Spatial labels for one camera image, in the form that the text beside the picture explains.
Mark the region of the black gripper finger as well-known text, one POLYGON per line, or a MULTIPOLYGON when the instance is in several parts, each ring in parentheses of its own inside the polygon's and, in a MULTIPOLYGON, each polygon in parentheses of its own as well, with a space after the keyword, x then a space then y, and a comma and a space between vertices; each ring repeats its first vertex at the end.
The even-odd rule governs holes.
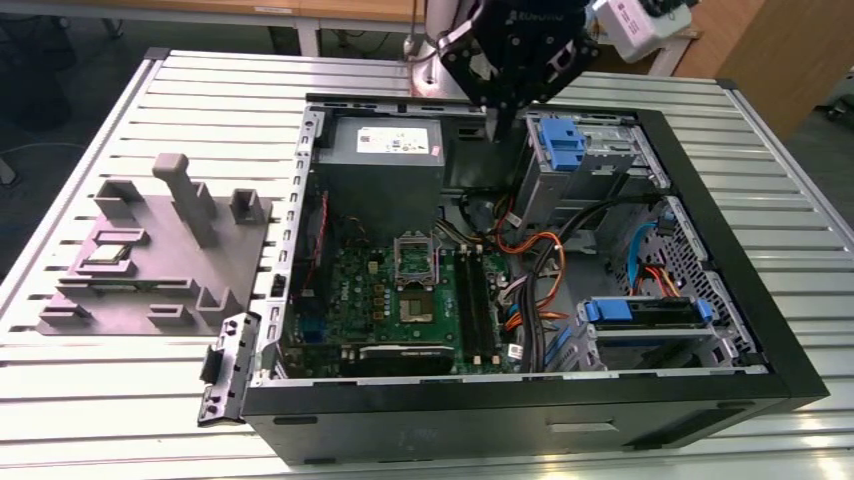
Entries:
POLYGON ((474 47, 470 35, 444 36, 438 42, 442 66, 452 77, 470 103, 486 112, 486 134, 492 143, 502 140, 498 86, 472 69, 474 47))
POLYGON ((557 45, 557 42, 541 45, 533 57, 513 59, 502 72, 507 83, 500 89, 500 139, 507 136, 519 111, 533 102, 547 103, 589 69, 601 53, 591 38, 574 38, 561 48, 557 45))

